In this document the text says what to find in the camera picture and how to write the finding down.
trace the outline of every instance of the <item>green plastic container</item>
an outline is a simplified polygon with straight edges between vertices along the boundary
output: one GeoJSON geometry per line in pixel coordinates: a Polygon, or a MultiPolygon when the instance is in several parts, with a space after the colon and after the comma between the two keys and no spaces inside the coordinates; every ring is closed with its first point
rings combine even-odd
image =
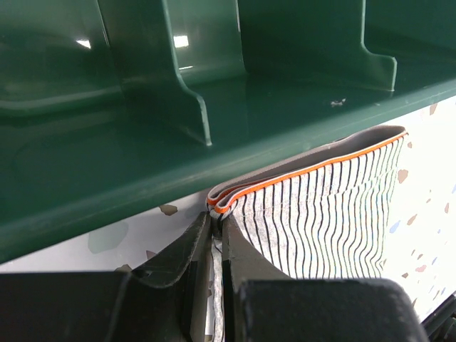
{"type": "Polygon", "coordinates": [[[455,10],[3,0],[0,261],[456,95],[455,10]]]}

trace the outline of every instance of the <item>brown speckle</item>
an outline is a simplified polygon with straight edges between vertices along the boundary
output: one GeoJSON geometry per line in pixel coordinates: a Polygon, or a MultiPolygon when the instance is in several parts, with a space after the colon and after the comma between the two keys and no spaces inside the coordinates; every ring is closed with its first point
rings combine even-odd
{"type": "Polygon", "coordinates": [[[407,225],[410,226],[413,221],[415,221],[416,217],[418,216],[418,214],[415,214],[413,215],[408,221],[407,221],[407,225]]]}
{"type": "Polygon", "coordinates": [[[160,205],[160,210],[166,216],[174,215],[177,212],[177,207],[171,204],[160,205]]]}
{"type": "Polygon", "coordinates": [[[416,272],[420,272],[420,273],[423,273],[425,270],[426,270],[426,265],[422,265],[420,267],[417,267],[415,270],[416,272]]]}
{"type": "Polygon", "coordinates": [[[157,253],[154,253],[154,252],[151,252],[151,251],[145,251],[145,256],[147,257],[147,260],[153,258],[156,255],[157,255],[157,253]]]}
{"type": "Polygon", "coordinates": [[[435,110],[437,109],[437,103],[434,103],[429,107],[429,115],[434,115],[435,110]]]}
{"type": "Polygon", "coordinates": [[[398,172],[398,180],[399,184],[402,184],[405,179],[408,177],[408,171],[407,170],[399,170],[398,172]]]}
{"type": "Polygon", "coordinates": [[[131,267],[128,266],[127,264],[124,264],[124,265],[122,265],[121,267],[118,267],[117,269],[115,269],[115,271],[131,272],[132,269],[131,269],[131,267]]]}

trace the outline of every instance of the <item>black and white striped fabric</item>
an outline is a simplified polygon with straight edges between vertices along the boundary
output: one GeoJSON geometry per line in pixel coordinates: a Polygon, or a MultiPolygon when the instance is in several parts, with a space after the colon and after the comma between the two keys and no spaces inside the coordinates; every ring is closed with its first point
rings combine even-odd
{"type": "MultiPolygon", "coordinates": [[[[302,169],[265,177],[271,169],[285,170],[281,163],[232,180],[209,193],[211,216],[221,223],[232,215],[244,238],[292,278],[381,277],[405,134],[399,126],[377,126],[291,163],[305,165],[302,169]]],[[[222,314],[221,307],[214,309],[222,314]]],[[[214,341],[222,339],[214,334],[214,341]]]]}

